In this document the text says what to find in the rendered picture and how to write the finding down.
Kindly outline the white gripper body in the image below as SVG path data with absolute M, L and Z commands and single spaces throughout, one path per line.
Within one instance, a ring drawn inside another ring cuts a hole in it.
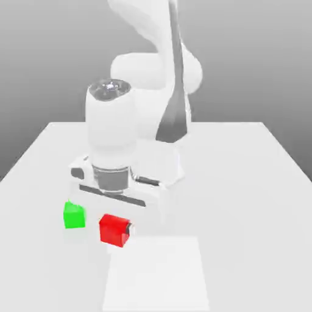
M 101 218 L 107 213 L 129 219 L 135 225 L 163 221 L 166 195 L 163 188 L 139 183 L 117 192 L 100 190 L 81 182 L 72 182 L 69 189 L 69 200 L 83 206 L 88 216 Z

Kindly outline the small red cube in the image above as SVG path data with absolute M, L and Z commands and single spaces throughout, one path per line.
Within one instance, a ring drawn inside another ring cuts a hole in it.
M 100 240 L 103 243 L 124 247 L 130 237 L 130 220 L 105 214 L 99 221 Z

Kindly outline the small green cube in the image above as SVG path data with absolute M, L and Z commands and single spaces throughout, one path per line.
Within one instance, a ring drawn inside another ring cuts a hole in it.
M 63 221 L 66 229 L 84 228 L 86 226 L 85 209 L 67 200 L 63 209 Z

